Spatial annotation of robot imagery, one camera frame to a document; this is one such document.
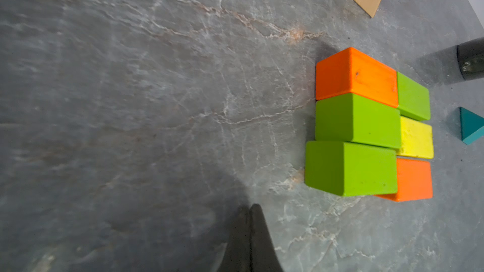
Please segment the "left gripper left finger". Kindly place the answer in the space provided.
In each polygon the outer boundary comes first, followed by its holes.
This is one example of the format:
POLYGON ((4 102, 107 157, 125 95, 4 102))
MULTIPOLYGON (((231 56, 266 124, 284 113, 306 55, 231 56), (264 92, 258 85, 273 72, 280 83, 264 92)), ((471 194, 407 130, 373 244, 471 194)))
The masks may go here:
POLYGON ((250 209, 238 209, 218 271, 251 271, 250 209))

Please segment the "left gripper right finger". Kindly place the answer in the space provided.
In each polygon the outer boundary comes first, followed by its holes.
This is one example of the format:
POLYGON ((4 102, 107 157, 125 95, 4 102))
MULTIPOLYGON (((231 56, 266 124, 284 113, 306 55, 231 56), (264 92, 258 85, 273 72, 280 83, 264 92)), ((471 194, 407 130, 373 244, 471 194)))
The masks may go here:
POLYGON ((262 207, 259 204, 251 206, 250 218, 252 271, 283 272, 268 231, 262 207))

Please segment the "green block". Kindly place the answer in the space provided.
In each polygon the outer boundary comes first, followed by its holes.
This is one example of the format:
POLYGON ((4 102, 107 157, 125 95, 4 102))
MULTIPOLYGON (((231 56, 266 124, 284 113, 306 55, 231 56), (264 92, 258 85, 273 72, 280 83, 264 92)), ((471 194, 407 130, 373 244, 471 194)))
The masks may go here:
POLYGON ((394 194, 398 191, 397 155, 383 147, 309 141, 305 184, 344 197, 394 194))
POLYGON ((397 73, 398 109, 402 116, 417 121, 431 119, 429 90, 402 73, 397 73))
POLYGON ((400 111, 354 93, 323 99, 316 102, 315 139, 399 149, 400 111))

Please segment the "orange block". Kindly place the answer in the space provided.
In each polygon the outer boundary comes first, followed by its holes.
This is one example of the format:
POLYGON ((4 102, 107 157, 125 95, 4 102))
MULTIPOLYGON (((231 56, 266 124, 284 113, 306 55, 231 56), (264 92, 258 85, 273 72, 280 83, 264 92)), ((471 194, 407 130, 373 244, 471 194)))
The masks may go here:
POLYGON ((376 196, 395 202, 426 200, 433 197, 430 162, 398 157, 397 178, 396 193, 376 196))
POLYGON ((316 64, 315 98, 346 93, 398 107, 396 70, 350 47, 316 64))

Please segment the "yellow block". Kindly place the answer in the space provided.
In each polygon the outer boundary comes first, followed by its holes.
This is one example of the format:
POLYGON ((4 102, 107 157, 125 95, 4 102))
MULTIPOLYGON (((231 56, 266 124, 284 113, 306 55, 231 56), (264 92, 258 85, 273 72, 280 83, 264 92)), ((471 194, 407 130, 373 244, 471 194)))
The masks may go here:
POLYGON ((434 158, 432 126, 407 117, 400 117, 402 145, 398 156, 421 159, 434 158))

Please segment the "teal small block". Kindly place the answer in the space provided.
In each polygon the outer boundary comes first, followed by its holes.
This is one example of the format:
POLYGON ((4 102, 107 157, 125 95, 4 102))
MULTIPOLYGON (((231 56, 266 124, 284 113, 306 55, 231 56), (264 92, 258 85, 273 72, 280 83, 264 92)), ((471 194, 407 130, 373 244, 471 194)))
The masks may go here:
POLYGON ((460 107, 461 140, 470 145, 483 137, 484 118, 460 107))

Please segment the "black cylinder container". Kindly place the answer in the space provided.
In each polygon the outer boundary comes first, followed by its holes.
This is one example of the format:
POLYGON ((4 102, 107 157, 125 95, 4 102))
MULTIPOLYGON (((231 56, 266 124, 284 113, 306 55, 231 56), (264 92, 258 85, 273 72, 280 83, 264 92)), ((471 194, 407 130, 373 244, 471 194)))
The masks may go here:
POLYGON ((483 78, 483 37, 458 45, 456 53, 460 72, 464 80, 469 81, 483 78))

